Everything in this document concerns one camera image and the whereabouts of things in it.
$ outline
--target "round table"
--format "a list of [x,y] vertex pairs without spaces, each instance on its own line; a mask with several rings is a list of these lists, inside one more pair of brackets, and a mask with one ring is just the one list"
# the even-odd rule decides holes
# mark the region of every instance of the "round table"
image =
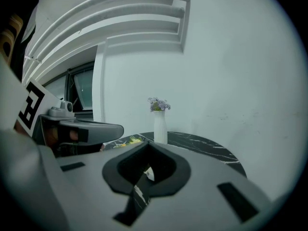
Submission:
[[[153,132],[134,134],[131,136],[154,141]],[[128,143],[131,136],[121,138],[106,145],[104,151],[111,150],[119,144]],[[188,133],[168,132],[168,144],[216,158],[246,177],[245,170],[240,161],[228,149],[214,141]]]

